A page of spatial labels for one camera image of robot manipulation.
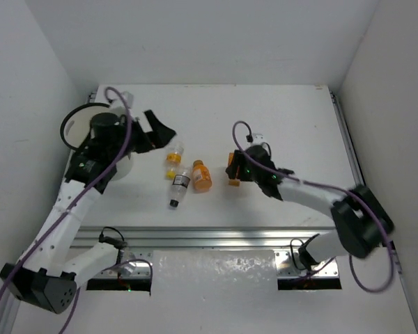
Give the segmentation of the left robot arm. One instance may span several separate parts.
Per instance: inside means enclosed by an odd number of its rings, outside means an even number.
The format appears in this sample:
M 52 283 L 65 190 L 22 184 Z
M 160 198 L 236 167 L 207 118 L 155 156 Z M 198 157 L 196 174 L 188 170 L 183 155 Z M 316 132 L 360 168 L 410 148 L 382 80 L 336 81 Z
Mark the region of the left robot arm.
M 18 300 L 60 314 L 84 283 L 121 265 L 127 244 L 111 237 L 99 237 L 76 258 L 66 257 L 88 211 L 116 175 L 116 164 L 133 153 L 164 148 L 176 136 L 151 110 L 144 114 L 149 132 L 120 111 L 85 119 L 82 142 L 71 156 L 55 206 L 17 264 L 1 270 L 2 281 Z

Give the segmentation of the orange juice bottle barcode label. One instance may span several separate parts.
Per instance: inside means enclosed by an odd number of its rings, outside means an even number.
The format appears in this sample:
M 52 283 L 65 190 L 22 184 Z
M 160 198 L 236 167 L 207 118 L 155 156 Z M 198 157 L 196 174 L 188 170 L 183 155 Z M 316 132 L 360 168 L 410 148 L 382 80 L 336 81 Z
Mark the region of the orange juice bottle barcode label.
M 195 160 L 192 169 L 193 185 L 196 191 L 208 191 L 212 187 L 210 171 L 201 160 Z

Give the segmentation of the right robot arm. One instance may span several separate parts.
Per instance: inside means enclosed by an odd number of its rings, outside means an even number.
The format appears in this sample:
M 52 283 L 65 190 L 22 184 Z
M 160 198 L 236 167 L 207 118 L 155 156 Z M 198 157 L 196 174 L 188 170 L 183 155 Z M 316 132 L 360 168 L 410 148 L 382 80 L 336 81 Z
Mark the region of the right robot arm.
M 367 186 L 359 184 L 346 193 L 310 186 L 296 181 L 292 170 L 276 169 L 264 147 L 253 145 L 246 153 L 250 159 L 240 150 L 229 154 L 226 174 L 230 181 L 254 182 L 266 196 L 308 207 L 334 223 L 333 231 L 316 234 L 298 248 L 295 265 L 310 270 L 324 260 L 346 254 L 364 259 L 386 244 L 381 230 L 386 235 L 393 233 L 394 223 Z

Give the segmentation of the orange juice bottle floral label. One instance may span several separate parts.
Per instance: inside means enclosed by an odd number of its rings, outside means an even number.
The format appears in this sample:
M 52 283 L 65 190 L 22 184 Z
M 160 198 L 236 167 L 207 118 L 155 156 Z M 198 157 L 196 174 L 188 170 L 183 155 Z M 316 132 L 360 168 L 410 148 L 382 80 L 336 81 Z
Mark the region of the orange juice bottle floral label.
M 240 181 L 237 179 L 237 170 L 235 164 L 233 164 L 235 152 L 229 153 L 228 166 L 226 168 L 226 174 L 228 175 L 229 186 L 240 186 Z

